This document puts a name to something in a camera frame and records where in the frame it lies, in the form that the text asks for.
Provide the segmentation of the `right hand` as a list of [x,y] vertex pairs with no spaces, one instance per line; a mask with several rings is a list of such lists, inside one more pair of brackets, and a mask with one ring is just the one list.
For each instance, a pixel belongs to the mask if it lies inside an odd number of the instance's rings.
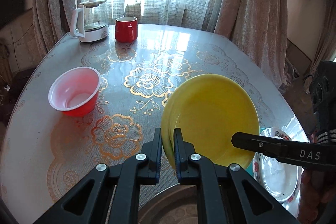
[[300,223],[312,223],[318,216],[318,205],[328,203],[335,197],[335,187],[321,194],[311,183],[310,170],[304,170],[301,175],[299,212],[297,220]]

